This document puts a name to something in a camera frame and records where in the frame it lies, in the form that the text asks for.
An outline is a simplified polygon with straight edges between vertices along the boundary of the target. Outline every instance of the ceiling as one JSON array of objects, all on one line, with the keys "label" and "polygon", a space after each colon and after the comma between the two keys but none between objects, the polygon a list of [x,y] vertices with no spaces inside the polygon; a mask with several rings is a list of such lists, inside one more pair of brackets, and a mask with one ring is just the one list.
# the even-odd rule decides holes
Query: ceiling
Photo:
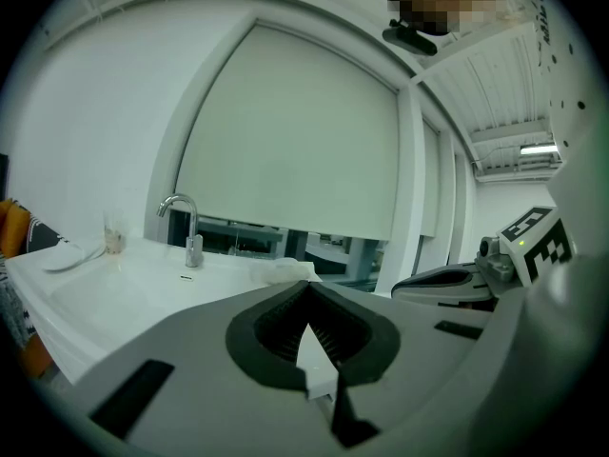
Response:
[{"label": "ceiling", "polygon": [[[78,28],[115,0],[60,0],[42,22],[48,39]],[[381,32],[391,18],[386,0],[328,0],[356,12]],[[508,19],[472,24],[435,37],[437,56],[416,56],[415,77],[430,89],[466,137],[477,174],[497,180],[547,179],[560,163],[557,154],[521,159],[520,147],[553,142],[548,92],[540,75],[537,36],[521,16],[520,0],[505,0]],[[539,170],[539,175],[532,171]]]}]

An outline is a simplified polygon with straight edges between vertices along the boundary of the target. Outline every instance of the faucet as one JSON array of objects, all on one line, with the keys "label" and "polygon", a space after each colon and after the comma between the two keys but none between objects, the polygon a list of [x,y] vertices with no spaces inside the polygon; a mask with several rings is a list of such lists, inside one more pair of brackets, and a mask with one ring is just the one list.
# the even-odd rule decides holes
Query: faucet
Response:
[{"label": "faucet", "polygon": [[187,268],[196,268],[203,261],[203,237],[197,235],[199,215],[197,214],[197,206],[194,200],[185,194],[174,194],[161,203],[156,214],[162,217],[165,215],[169,205],[174,202],[184,202],[190,207],[190,229],[187,237]]}]

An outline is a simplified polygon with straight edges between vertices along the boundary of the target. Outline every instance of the chrome faucet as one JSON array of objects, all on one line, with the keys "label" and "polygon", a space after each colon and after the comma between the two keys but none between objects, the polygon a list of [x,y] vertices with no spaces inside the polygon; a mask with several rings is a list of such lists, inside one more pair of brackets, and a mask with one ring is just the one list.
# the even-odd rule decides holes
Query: chrome faucet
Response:
[{"label": "chrome faucet", "polygon": [[162,217],[167,208],[174,202],[184,202],[190,207],[190,229],[187,237],[187,268],[196,268],[203,262],[203,237],[197,235],[199,215],[194,200],[185,194],[174,194],[161,203],[156,214]]}]

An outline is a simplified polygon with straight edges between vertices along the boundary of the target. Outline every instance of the sink basin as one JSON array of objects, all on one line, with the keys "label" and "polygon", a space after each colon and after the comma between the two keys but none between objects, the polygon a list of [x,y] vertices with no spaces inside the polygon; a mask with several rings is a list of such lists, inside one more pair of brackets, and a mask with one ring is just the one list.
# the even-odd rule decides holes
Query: sink basin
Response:
[{"label": "sink basin", "polygon": [[51,357],[74,383],[121,345],[182,309],[266,286],[250,278],[261,261],[205,253],[185,266],[185,251],[129,239],[107,255],[64,272],[46,272],[47,250],[10,259],[7,271]]}]

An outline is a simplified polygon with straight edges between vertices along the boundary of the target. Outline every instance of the robotic device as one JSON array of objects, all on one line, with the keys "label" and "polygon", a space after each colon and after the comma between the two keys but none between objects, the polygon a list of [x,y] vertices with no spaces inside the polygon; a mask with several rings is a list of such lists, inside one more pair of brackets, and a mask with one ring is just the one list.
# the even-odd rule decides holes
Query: robotic device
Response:
[{"label": "robotic device", "polygon": [[501,298],[530,287],[553,264],[573,257],[556,209],[534,207],[512,224],[484,237],[476,262],[437,268],[398,283],[393,298],[458,306]]},{"label": "robotic device", "polygon": [[[138,455],[505,449],[553,410],[605,323],[606,258],[575,259],[524,287],[570,255],[557,211],[532,209],[482,239],[475,265],[399,283],[394,299],[299,282],[176,313],[78,383],[70,399],[90,418],[80,431]],[[437,306],[470,291],[504,296],[492,313]],[[578,311],[575,292],[599,309]],[[425,297],[436,306],[400,301]],[[334,402],[307,398],[296,366],[307,326],[338,371]],[[506,414],[518,423],[503,425]]]}]

